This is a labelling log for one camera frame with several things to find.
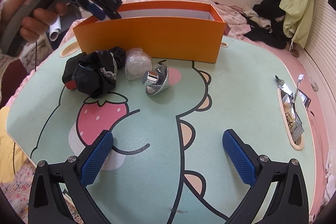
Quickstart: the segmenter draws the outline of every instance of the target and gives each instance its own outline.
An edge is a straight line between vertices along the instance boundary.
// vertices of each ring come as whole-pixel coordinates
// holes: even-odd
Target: silver bolt
[[[74,161],[76,161],[76,159],[77,159],[76,156],[70,156],[70,157],[68,158],[68,162],[74,162]]]
[[[297,159],[292,159],[292,163],[293,163],[294,165],[299,165],[299,161],[298,161]]]
[[[45,165],[45,161],[44,160],[40,160],[39,163],[37,164],[38,167],[42,167]]]
[[[268,162],[268,157],[266,155],[261,155],[260,160],[263,162]]]

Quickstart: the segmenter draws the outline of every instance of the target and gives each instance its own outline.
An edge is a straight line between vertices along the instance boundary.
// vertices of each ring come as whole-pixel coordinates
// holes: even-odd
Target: pink strawberry
[[[98,135],[110,127],[122,116],[127,114],[126,104],[106,101],[102,106],[90,103],[82,106],[77,118],[77,132],[85,144],[92,144]]]

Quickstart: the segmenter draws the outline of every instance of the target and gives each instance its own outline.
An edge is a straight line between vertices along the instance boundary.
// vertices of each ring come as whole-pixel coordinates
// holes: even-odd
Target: orange box
[[[141,47],[151,57],[216,63],[226,23],[210,4],[155,0],[122,4],[121,19],[91,16],[73,31],[83,52]]]

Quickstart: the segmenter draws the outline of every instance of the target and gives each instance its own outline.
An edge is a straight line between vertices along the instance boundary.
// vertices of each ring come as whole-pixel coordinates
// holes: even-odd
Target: human hand
[[[3,29],[16,10],[24,3],[25,0],[6,0],[2,11],[0,27]],[[39,36],[44,34],[49,25],[52,25],[57,20],[57,15],[64,15],[67,12],[67,6],[63,3],[57,3],[55,7],[56,11],[47,11],[42,8],[35,9],[33,17],[25,17],[21,22],[20,35],[22,38],[30,43],[38,40]]]

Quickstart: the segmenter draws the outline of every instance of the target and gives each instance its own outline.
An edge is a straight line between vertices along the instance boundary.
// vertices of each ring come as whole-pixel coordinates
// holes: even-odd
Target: table
[[[301,99],[304,148],[290,145],[274,75],[294,91],[284,64],[269,51],[223,37],[216,64],[153,58],[170,69],[167,90],[148,96],[141,80],[128,81],[94,100],[61,81],[67,58],[58,49],[35,73],[7,119],[7,132],[34,164],[64,162],[79,155],[103,129],[114,148],[87,189],[111,223],[223,224],[247,193],[222,147],[232,128],[257,154],[273,161],[299,160],[309,205],[315,190],[315,152]],[[256,220],[272,198],[275,183]]]

